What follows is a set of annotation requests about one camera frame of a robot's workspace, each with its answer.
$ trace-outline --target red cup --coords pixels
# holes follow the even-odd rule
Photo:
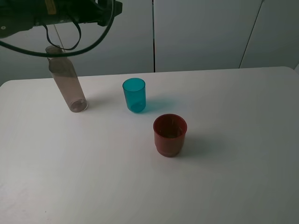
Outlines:
[[[181,151],[187,124],[175,114],[164,114],[154,122],[155,145],[158,152],[166,157],[174,157]]]

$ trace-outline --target white table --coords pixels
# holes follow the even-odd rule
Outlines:
[[[122,83],[146,82],[130,112]],[[0,88],[1,224],[298,224],[299,75],[285,67],[80,78],[69,111],[52,79]],[[187,124],[179,157],[153,122]]]

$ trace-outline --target cup rim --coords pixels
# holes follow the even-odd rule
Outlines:
[[[160,118],[165,117],[165,116],[169,116],[169,115],[171,115],[171,116],[175,116],[175,117],[179,118],[180,120],[183,121],[184,125],[186,126],[186,129],[182,132],[182,134],[179,135],[179,136],[177,136],[177,137],[175,137],[175,138],[166,138],[166,137],[160,135],[160,134],[158,133],[158,131],[156,130],[156,127],[155,127],[156,122],[157,122]],[[161,137],[161,138],[163,138],[163,139],[174,140],[174,139],[177,139],[177,138],[179,138],[179,137],[185,135],[186,132],[187,132],[187,128],[188,128],[188,126],[187,126],[186,121],[185,121],[182,117],[180,117],[180,116],[178,116],[178,115],[176,115],[176,114],[173,114],[173,113],[166,113],[166,114],[163,114],[163,115],[161,115],[161,116],[159,116],[159,117],[156,118],[156,120],[154,121],[153,128],[154,128],[154,132],[155,132],[157,135],[159,135],[159,137]]]
[[[135,91],[127,90],[127,89],[124,87],[124,84],[125,84],[125,82],[127,82],[128,80],[131,80],[131,79],[139,79],[139,80],[141,80],[141,81],[143,82],[143,86],[142,86],[142,88],[140,88],[140,89],[138,89],[138,90],[135,90]],[[125,91],[127,91],[127,92],[138,92],[138,91],[143,90],[143,89],[145,88],[145,81],[144,81],[142,78],[129,78],[129,79],[127,79],[126,81],[123,82],[123,84],[122,84],[122,88],[123,88],[123,90],[125,90]]]

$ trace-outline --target plastic cup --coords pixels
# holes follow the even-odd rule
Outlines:
[[[155,145],[158,152],[166,157],[174,157],[181,151],[187,124],[175,114],[164,114],[154,122]]]
[[[135,113],[143,111],[146,105],[145,82],[140,78],[130,78],[122,87],[128,109]]]

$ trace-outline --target blue plastic cup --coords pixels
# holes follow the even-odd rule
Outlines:
[[[140,78],[130,78],[123,84],[123,91],[130,111],[138,113],[144,110],[145,100],[145,82]]]

